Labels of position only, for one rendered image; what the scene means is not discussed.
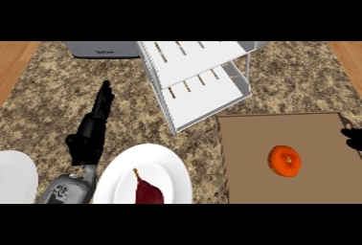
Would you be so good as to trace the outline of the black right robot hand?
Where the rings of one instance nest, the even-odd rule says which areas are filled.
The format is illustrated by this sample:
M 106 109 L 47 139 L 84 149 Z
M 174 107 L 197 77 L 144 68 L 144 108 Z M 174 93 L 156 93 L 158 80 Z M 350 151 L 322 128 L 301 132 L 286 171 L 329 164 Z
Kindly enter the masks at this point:
M 342 128 L 341 133 L 347 136 L 345 145 L 354 150 L 362 151 L 362 128 Z

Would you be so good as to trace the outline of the brown tray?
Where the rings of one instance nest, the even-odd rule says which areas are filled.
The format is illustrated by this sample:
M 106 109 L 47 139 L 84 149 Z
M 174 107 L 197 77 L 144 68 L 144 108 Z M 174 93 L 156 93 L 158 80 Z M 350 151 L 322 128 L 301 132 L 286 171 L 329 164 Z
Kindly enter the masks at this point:
M 336 112 L 217 118 L 231 203 L 362 203 L 362 155 Z

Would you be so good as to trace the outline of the orange squash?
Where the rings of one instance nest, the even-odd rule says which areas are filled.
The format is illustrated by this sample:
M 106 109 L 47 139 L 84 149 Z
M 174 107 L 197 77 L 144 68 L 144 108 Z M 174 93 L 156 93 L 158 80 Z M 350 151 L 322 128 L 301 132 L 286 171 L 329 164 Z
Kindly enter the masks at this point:
M 276 145 L 267 157 L 268 168 L 282 177 L 293 177 L 301 168 L 301 157 L 292 147 Z

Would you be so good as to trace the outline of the white tiered basket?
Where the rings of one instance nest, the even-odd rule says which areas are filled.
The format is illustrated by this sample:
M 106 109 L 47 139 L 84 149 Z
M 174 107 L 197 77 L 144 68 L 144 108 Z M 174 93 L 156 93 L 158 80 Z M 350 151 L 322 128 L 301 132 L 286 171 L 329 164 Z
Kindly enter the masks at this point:
M 138 41 L 147 81 L 172 135 L 249 96 L 233 63 L 267 41 Z

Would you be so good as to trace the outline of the dark red pear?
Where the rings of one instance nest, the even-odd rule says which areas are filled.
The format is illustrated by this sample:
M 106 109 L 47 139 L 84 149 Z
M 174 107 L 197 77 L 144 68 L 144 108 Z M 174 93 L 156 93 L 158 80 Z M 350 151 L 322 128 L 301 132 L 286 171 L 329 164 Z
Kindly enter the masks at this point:
M 158 187 L 141 179 L 137 169 L 132 169 L 137 178 L 135 203 L 137 204 L 162 204 L 163 195 Z

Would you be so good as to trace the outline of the large white plate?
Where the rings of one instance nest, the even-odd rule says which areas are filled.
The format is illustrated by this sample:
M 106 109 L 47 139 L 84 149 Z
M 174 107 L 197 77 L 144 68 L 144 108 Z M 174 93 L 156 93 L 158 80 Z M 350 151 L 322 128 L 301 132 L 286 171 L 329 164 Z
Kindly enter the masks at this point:
M 156 144 L 134 145 L 116 155 L 101 173 L 93 203 L 134 204 L 137 178 L 161 190 L 165 204 L 192 203 L 183 161 L 171 149 Z

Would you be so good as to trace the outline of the grey appliance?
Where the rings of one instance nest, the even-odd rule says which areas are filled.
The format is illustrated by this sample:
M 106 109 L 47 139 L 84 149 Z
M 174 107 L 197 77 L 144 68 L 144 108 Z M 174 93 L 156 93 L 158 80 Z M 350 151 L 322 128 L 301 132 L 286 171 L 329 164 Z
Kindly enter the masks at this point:
M 64 41 L 75 58 L 138 58 L 135 41 Z

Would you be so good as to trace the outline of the white bowl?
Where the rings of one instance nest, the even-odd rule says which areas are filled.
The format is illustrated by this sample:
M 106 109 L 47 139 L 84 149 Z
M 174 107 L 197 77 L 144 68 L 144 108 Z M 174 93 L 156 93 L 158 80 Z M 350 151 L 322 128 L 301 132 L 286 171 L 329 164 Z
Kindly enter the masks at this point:
M 16 150 L 0 151 L 0 204 L 32 204 L 38 174 L 29 156 Z

